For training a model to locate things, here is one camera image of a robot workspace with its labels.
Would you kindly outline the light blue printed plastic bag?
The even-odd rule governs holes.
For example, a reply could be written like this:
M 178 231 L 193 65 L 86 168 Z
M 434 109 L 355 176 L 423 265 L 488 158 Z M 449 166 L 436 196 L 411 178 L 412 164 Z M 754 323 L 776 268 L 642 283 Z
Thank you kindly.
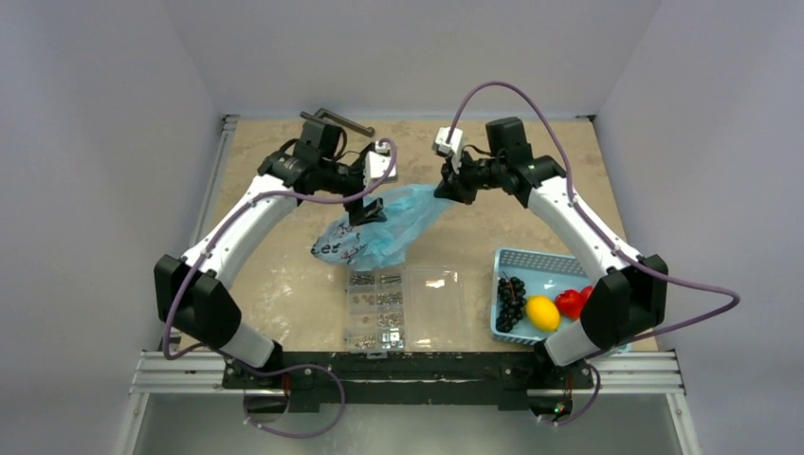
M 383 222 L 354 227 L 346 215 L 331 223 L 311 247 L 311 254 L 327 264 L 355 271 L 400 265 L 411 245 L 455 203 L 434 196 L 435 187 L 410 184 L 381 192 Z

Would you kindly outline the light blue plastic basket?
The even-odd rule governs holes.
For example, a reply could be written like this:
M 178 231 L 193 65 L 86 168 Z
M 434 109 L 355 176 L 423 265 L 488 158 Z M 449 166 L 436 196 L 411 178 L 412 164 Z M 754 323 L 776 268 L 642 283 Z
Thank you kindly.
M 502 311 L 499 279 L 511 277 L 524 282 L 525 297 L 543 296 L 551 300 L 560 292 L 579 291 L 591 284 L 573 256 L 515 248 L 498 249 L 494 259 L 489 328 L 492 337 L 498 341 L 527 346 L 545 339 L 550 333 L 541 331 L 527 318 L 518 321 L 510 332 L 499 331 L 496 327 Z

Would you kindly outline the dark fake grape bunch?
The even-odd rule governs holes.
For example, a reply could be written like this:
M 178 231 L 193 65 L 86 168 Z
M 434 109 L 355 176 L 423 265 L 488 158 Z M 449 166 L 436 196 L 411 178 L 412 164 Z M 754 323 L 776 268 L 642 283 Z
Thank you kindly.
M 519 277 L 502 273 L 498 279 L 497 293 L 499 301 L 495 328 L 502 333 L 509 333 L 523 319 L 526 304 L 525 283 Z

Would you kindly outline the yellow fake lemon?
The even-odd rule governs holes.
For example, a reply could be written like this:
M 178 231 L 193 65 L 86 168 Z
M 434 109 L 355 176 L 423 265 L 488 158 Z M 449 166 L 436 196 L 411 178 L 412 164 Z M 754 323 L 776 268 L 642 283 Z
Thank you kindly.
M 542 332 L 555 332 L 561 323 L 561 314 L 552 300 L 545 296 L 531 296 L 525 304 L 525 314 Z

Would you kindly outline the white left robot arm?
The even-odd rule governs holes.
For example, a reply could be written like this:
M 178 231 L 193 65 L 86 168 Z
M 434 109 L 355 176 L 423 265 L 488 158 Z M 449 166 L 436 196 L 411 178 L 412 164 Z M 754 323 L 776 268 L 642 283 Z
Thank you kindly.
M 245 322 L 229 289 L 245 262 L 284 217 L 301 203 L 338 205 L 361 223 L 380 220 L 382 205 L 365 196 L 395 178 L 397 147 L 381 138 L 364 147 L 351 164 L 340 162 L 345 130 L 309 119 L 299 136 L 267 156 L 246 192 L 228 214 L 181 255 L 163 255 L 155 264 L 157 315 L 165 324 L 163 354 L 170 360 L 189 353 L 169 346 L 172 330 L 246 366 L 258 387 L 277 384 L 283 374 L 282 345 Z

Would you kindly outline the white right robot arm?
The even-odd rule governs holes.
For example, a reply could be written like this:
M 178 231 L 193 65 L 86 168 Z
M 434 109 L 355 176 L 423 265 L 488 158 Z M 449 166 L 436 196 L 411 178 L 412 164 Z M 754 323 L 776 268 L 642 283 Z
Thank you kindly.
M 490 155 L 464 152 L 463 133 L 442 127 L 432 149 L 444 158 L 434 194 L 464 204 L 479 190 L 501 189 L 544 221 L 569 248 L 594 289 L 577 321 L 537 343 L 532 372 L 554 386 L 570 365 L 629 341 L 665 318 L 667 285 L 657 278 L 667 264 L 644 256 L 615 236 L 576 193 L 570 174 L 551 156 L 535 157 L 519 118 L 485 126 Z

